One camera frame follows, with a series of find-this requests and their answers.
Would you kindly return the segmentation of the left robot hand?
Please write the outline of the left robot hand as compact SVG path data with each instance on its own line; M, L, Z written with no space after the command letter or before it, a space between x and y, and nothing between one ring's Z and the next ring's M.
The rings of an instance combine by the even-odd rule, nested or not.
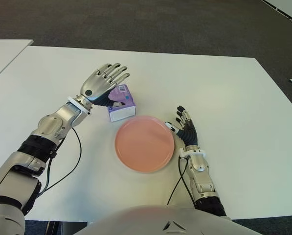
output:
M119 63L103 65L84 82L80 95L97 106L118 107L125 105L123 102L111 100L109 94L130 76L126 72L127 69L126 66L121 66Z

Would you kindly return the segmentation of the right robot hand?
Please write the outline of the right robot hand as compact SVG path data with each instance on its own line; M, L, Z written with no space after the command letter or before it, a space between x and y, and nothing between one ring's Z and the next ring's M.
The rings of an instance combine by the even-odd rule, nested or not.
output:
M186 147L191 145L198 146L198 135L189 113L182 106L177 107L176 113L179 116L176 118L176 121L180 128L177 128L170 122L165 122L166 127L175 133Z

